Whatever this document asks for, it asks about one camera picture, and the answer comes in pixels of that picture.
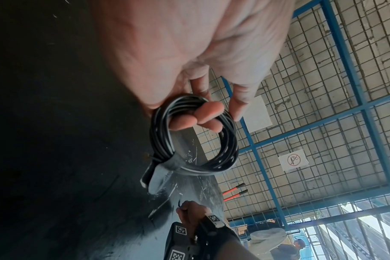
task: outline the black table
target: black table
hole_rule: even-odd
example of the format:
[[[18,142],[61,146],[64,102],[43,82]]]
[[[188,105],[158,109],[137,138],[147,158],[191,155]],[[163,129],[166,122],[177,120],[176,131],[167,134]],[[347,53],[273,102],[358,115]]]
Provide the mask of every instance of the black table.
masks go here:
[[[0,1],[0,259],[161,259],[178,200],[222,216],[222,195],[213,176],[141,187],[149,119],[68,1]],[[193,129],[174,141],[206,161]]]

